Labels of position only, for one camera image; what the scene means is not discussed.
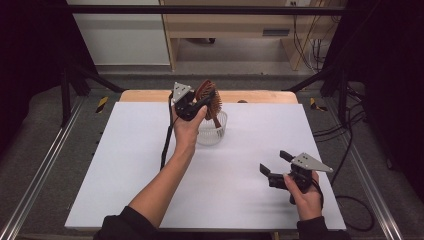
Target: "wrist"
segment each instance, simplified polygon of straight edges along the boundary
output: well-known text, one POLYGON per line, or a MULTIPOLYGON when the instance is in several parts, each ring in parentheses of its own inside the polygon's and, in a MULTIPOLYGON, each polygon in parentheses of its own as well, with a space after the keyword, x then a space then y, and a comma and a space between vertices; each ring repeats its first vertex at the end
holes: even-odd
POLYGON ((195 152, 195 145, 181 145, 175 146, 174 155, 184 159, 191 159, 195 152))

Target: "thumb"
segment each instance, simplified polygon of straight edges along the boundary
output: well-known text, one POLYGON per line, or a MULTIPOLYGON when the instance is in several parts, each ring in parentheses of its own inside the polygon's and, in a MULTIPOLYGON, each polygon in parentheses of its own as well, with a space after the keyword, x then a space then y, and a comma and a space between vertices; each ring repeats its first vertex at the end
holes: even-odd
POLYGON ((286 184, 287 190, 293 195, 293 198, 296 202, 300 201, 303 193, 300 191, 299 187, 288 174, 285 173, 283 175, 284 183, 286 184))
POLYGON ((206 112, 208 111, 208 107, 205 105, 200 108, 199 112, 197 112, 196 117, 193 118, 193 122, 200 125, 200 123, 203 121, 203 119, 206 116, 206 112))

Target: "brush bristles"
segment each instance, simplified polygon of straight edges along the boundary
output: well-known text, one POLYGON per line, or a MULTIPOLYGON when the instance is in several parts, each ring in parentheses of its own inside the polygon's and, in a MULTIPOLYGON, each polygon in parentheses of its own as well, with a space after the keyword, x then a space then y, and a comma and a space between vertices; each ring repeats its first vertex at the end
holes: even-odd
POLYGON ((221 111, 221 107, 222 107, 221 97, 219 96, 219 93, 216 90, 215 83, 211 82, 210 80, 205 80, 196 91, 197 101, 208 96, 211 93, 211 91, 215 91, 215 97, 212 99, 210 105, 208 106, 208 112, 206 113, 206 117, 205 117, 206 120, 216 118, 218 113, 221 111))

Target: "black cable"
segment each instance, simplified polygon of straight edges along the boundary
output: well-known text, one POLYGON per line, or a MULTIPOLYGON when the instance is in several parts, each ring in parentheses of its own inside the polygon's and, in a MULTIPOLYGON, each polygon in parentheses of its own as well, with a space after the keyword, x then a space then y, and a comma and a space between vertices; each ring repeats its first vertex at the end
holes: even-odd
MULTIPOLYGON (((357 106, 359 106, 359 105, 361 105, 361 104, 362 104, 362 103, 357 103, 357 104, 355 104, 353 107, 351 107, 351 108, 349 109, 349 112, 348 112, 348 119, 350 119, 350 114, 351 114, 351 112, 352 112, 352 109, 354 109, 355 107, 357 107, 357 106)), ((343 165, 344 165, 344 163, 345 163, 345 161, 346 161, 347 154, 349 153, 350 146, 352 145, 352 142, 353 142, 352 123, 351 123, 350 121, 348 121, 347 123, 348 123, 348 131, 349 131, 349 133, 350 133, 349 143, 347 144, 347 148, 346 148, 346 151, 345 151, 345 153, 344 153, 344 155, 343 155, 343 158, 342 158, 342 160, 340 161, 340 164, 339 164, 339 166, 337 167, 337 170, 334 172, 334 176, 333 176, 333 178, 331 179, 331 186, 333 186, 334 181, 336 180, 337 176, 339 175, 339 173, 340 173, 340 169, 343 167, 343 165)))
MULTIPOLYGON (((360 118, 360 119, 358 119, 358 120, 356 120, 356 121, 352 122, 352 126, 353 126, 353 125, 355 125, 356 123, 358 123, 359 121, 361 121, 362 119, 364 119, 364 118, 360 118)), ((334 135, 334 136, 332 136, 332 137, 330 137, 330 138, 327 138, 327 139, 324 139, 324 140, 318 140, 318 141, 315 141, 315 142, 316 142, 316 143, 320 143, 320 142, 330 141, 331 139, 334 139, 334 138, 336 138, 336 137, 338 137, 338 136, 341 136, 341 135, 343 135, 343 134, 345 134, 345 133, 346 133, 346 131, 343 131, 343 132, 341 132, 341 133, 339 133, 339 134, 337 134, 337 135, 334 135)))
POLYGON ((350 85, 349 83, 347 84, 347 90, 348 90, 348 94, 353 96, 353 97, 357 97, 360 100, 364 100, 365 99, 365 95, 358 93, 357 91, 355 91, 350 85))
POLYGON ((374 225, 375 225, 375 218, 374 218, 374 215, 373 215, 373 213, 372 213, 371 209, 367 206, 367 204, 366 204, 366 203, 364 203, 363 201, 361 201, 361 200, 359 200, 359 199, 357 199, 357 198, 350 197, 350 196, 345 196, 345 195, 337 195, 337 196, 336 196, 336 199, 339 199, 339 198, 350 199, 350 200, 353 200, 353 201, 355 201, 355 202, 358 202, 359 204, 361 204, 361 205, 362 205, 362 206, 363 206, 363 207, 367 210, 368 214, 370 215, 371 223, 370 223, 370 225, 369 225, 368 227, 366 227, 366 228, 359 228, 359 227, 355 227, 355 226, 353 226, 352 224, 350 224, 350 223, 348 223, 348 222, 344 221, 344 222, 345 222, 345 224, 346 224, 346 226, 348 226, 348 227, 350 227, 350 228, 352 228, 352 229, 355 229, 356 231, 360 231, 360 232, 368 232, 368 231, 370 231, 371 229, 373 229, 373 227, 374 227, 374 225))
POLYGON ((296 48, 297 52, 300 55, 300 58, 302 58, 303 63, 306 65, 307 68, 315 70, 306 60, 306 57, 304 55, 304 50, 302 48, 302 44, 300 43, 299 36, 297 35, 297 16, 293 15, 293 43, 294 47, 296 48))
POLYGON ((331 27, 329 27, 329 28, 327 29, 327 32, 325 32, 324 37, 322 37, 322 39, 321 39, 321 40, 324 40, 324 39, 327 37, 327 35, 330 33, 331 29, 333 29, 333 28, 334 28, 334 26, 336 26, 336 23, 333 23, 333 24, 331 25, 331 27))
POLYGON ((315 59, 316 60, 316 62, 317 62, 317 69, 320 69, 319 68, 319 52, 321 51, 321 40, 320 39, 318 39, 318 50, 317 50, 317 58, 315 59))
POLYGON ((354 101, 356 101, 356 102, 360 102, 360 101, 362 101, 363 99, 361 99, 360 97, 357 97, 357 96, 355 96, 354 94, 351 94, 351 93, 347 93, 347 96, 350 98, 350 99, 352 99, 352 100, 354 100, 354 101))
POLYGON ((169 109, 169 127, 168 127, 168 131, 166 134, 166 140, 165 140, 165 145, 163 146, 163 150, 162 150, 162 157, 161 157, 161 163, 160 163, 160 170, 162 170, 162 168, 165 166, 165 161, 166 161, 166 154, 168 153, 168 148, 169 148, 169 141, 171 139, 171 134, 172 134, 172 129, 174 128, 174 124, 175 121, 177 121, 177 119, 175 119, 175 121, 173 121, 173 117, 172 117, 172 107, 171 107, 171 99, 172 99, 173 93, 171 93, 168 97, 168 109, 169 109))
POLYGON ((312 179, 312 185, 317 189, 318 193, 321 195, 321 209, 324 208, 324 194, 322 193, 321 187, 315 179, 312 179))
MULTIPOLYGON (((349 133, 350 133, 350 139, 349 139, 349 143, 348 143, 347 149, 346 149, 346 151, 345 151, 345 153, 344 153, 344 155, 343 155, 343 158, 342 158, 342 160, 341 160, 341 162, 340 162, 340 164, 339 164, 339 166, 338 166, 338 168, 337 168, 336 172, 334 173, 333 178, 331 179, 331 186, 333 186, 333 185, 334 185, 334 182, 335 182, 335 180, 336 180, 336 178, 337 178, 337 175, 340 173, 340 169, 342 168, 342 166, 344 165, 344 163, 345 163, 345 161, 346 161, 347 154, 350 152, 350 147, 351 147, 352 142, 353 142, 353 129, 352 129, 352 121, 350 121, 350 119, 351 119, 351 118, 350 118, 350 114, 351 114, 352 110, 353 110, 355 107, 360 106, 361 104, 362 104, 362 102, 359 102, 359 103, 357 103, 357 104, 353 105, 353 106, 349 109, 349 113, 348 113, 348 119, 349 119, 349 121, 348 121, 347 123, 348 123, 348 131, 349 131, 349 133)), ((365 207, 365 209, 368 211, 368 213, 369 213, 369 215, 370 215, 370 218, 371 218, 371 224, 370 224, 368 227, 366 227, 366 228, 359 228, 359 227, 355 227, 355 226, 353 226, 352 224, 350 224, 350 223, 348 223, 348 222, 346 222, 346 221, 345 221, 346 226, 348 226, 348 227, 350 227, 350 228, 352 228, 352 229, 355 229, 355 230, 357 230, 357 231, 361 231, 361 232, 367 232, 367 231, 370 231, 370 230, 374 227, 374 225, 375 225, 375 218, 374 218, 374 215, 373 215, 372 211, 368 208, 368 206, 367 206, 364 202, 362 202, 361 200, 359 200, 359 199, 357 199, 357 198, 350 197, 350 196, 345 196, 345 195, 337 195, 337 196, 335 196, 335 197, 336 197, 336 199, 337 199, 337 198, 346 198, 346 199, 351 199, 351 200, 353 200, 353 201, 358 202, 359 204, 361 204, 362 206, 364 206, 364 207, 365 207)))
POLYGON ((339 23, 339 22, 340 22, 340 18, 338 18, 338 16, 331 16, 331 20, 332 20, 334 23, 339 23))
MULTIPOLYGON (((360 111, 360 112, 358 112, 358 113, 356 113, 351 119, 349 119, 348 121, 352 121, 352 122, 354 122, 353 120, 355 120, 355 118, 357 117, 357 116, 359 116, 360 114, 362 114, 362 113, 364 113, 365 111, 360 111)), ((340 130, 340 129, 342 129, 343 128, 343 126, 341 125, 341 124, 337 124, 336 126, 333 126, 333 127, 331 127, 331 128, 329 128, 329 129, 327 129, 327 130, 321 130, 321 131, 317 131, 317 132, 315 132, 315 133, 313 133, 313 136, 314 137, 322 137, 322 136, 327 136, 327 135, 330 135, 330 134, 332 134, 332 133, 334 133, 334 132, 336 132, 336 131, 338 131, 338 130, 340 130)))

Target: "table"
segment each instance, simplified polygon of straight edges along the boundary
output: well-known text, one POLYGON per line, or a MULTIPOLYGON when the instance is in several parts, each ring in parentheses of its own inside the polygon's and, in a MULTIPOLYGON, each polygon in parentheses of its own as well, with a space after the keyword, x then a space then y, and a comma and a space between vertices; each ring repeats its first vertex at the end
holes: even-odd
MULTIPOLYGON (((169 124, 165 102, 169 93, 130 90, 122 94, 65 227, 100 228, 106 215, 119 214, 157 174, 169 124), (153 102, 135 102, 137 99, 153 102)), ((220 91, 220 95, 224 101, 222 109, 229 116, 225 136, 217 145, 197 146, 160 229, 256 232, 296 229, 298 216, 295 206, 289 203, 289 193, 268 187, 267 178, 259 172, 259 164, 273 172, 288 172, 290 165, 279 158, 279 150, 292 155, 307 152, 319 159, 303 106, 296 104, 293 93, 220 91), (240 98, 249 103, 235 103, 240 98), (258 118, 252 113, 266 117, 258 118)), ((171 138, 169 149, 174 146, 175 139, 171 138)), ((319 174, 327 226, 346 229, 328 178, 324 173, 319 174)))

